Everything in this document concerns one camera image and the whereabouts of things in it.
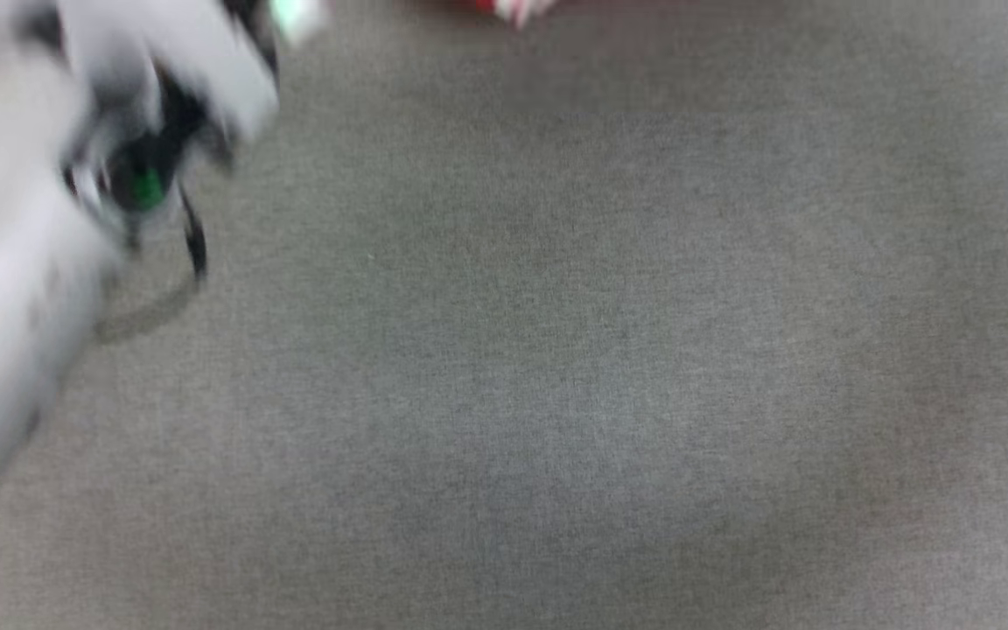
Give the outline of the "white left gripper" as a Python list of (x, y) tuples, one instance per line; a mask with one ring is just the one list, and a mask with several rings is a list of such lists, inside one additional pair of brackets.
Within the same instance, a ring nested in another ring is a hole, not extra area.
[(299, 46), (327, 21), (325, 1), (256, 1), (249, 31), (239, 1), (60, 1), (73, 68), (101, 95), (128, 99), (156, 121), (158, 73), (199, 97), (208, 118), (240, 141), (255, 139), (279, 110), (277, 77), (264, 53)]

